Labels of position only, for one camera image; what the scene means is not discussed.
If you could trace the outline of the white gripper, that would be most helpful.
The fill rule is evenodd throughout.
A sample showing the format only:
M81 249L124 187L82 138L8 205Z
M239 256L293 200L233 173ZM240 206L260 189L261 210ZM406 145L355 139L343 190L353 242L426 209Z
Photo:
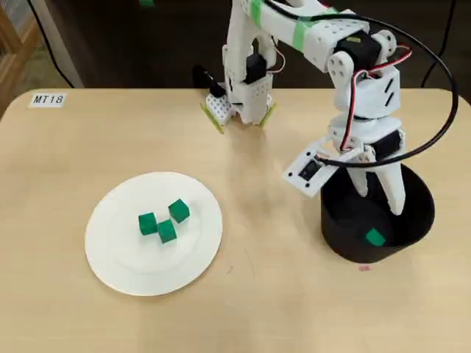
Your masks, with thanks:
M378 168L376 176L386 195L390 210L400 215L404 208L404 183L401 164L396 159L406 149L406 133L402 122L391 116L379 119L353 119L345 115L332 119L329 138L337 154L328 158L328 165L348 168L347 172L358 194L366 197L366 171Z

